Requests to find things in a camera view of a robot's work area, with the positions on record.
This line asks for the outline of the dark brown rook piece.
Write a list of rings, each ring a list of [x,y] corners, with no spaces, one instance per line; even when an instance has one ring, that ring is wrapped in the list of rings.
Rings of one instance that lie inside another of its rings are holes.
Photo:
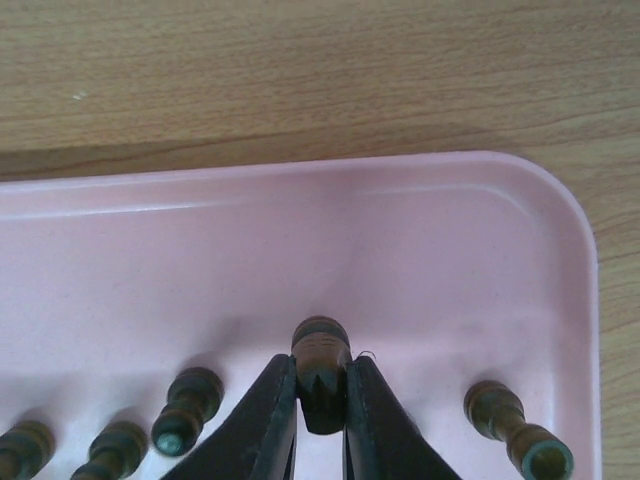
[[[464,413],[480,435],[505,444],[522,478],[572,477],[575,461],[569,447],[543,426],[529,423],[521,400],[503,383],[483,380],[472,385],[464,397]]]
[[[330,317],[309,317],[294,331],[291,354],[307,430],[317,435],[341,431],[346,411],[346,365],[352,361],[345,329]]]

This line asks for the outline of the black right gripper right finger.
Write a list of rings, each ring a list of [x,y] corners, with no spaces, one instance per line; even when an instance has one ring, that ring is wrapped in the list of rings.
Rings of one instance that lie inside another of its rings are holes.
[[[370,357],[346,366],[345,479],[457,479],[429,445]]]

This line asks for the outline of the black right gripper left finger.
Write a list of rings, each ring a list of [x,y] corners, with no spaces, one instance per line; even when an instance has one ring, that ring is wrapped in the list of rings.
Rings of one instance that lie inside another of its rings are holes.
[[[296,368],[275,355],[227,419],[165,480],[284,480],[294,477]]]

